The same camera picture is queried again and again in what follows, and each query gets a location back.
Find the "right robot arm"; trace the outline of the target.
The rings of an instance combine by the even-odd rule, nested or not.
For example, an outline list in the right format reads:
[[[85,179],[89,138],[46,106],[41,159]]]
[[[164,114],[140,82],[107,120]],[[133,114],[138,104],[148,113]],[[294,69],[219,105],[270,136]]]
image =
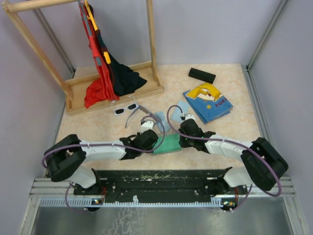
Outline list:
[[[289,169],[285,159],[264,138],[254,141],[238,141],[222,137],[215,132],[204,132],[193,119],[180,124],[179,144],[193,147],[207,154],[218,154],[241,161],[244,166],[231,168],[219,180],[219,190],[231,193],[235,187],[254,184],[263,191],[270,191]]]

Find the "grey glasses case green lining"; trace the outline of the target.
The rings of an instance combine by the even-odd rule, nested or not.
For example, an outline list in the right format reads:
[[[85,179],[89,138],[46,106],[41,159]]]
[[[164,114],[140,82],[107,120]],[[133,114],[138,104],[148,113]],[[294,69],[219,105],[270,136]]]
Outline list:
[[[179,134],[170,134],[166,135],[162,145],[157,148],[152,155],[161,155],[166,153],[172,153],[181,151],[182,148],[179,144],[180,135]]]

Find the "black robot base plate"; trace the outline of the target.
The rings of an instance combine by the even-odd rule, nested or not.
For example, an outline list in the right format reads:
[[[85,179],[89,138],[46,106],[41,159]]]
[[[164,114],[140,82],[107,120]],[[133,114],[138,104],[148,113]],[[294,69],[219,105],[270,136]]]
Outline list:
[[[243,186],[223,181],[226,170],[100,170],[91,189],[74,187],[74,195],[103,196],[106,203],[202,203],[217,195],[244,195]]]

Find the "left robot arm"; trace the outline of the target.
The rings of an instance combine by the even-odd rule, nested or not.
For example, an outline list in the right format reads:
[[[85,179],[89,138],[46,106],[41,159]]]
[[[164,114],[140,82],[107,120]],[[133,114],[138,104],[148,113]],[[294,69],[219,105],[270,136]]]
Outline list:
[[[96,194],[102,183],[94,169],[83,166],[84,162],[132,160],[142,153],[152,152],[157,141],[153,130],[104,142],[82,141],[76,134],[71,134],[44,153],[43,164],[53,182],[69,180]]]

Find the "grey blue sunglasses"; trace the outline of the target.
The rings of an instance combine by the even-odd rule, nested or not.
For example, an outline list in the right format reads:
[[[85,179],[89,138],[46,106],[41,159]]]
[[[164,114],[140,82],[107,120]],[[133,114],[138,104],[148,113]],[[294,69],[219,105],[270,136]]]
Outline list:
[[[128,116],[128,118],[127,118],[127,120],[126,120],[126,123],[125,123],[125,129],[127,128],[128,122],[129,122],[129,120],[131,119],[131,117],[132,117],[137,111],[139,111],[139,110],[142,111],[142,112],[144,112],[144,113],[146,113],[146,114],[148,114],[148,115],[151,114],[151,112],[150,112],[147,108],[145,108],[145,107],[142,106],[142,105],[138,105],[138,107],[135,108],[135,109],[132,111],[132,113]]]

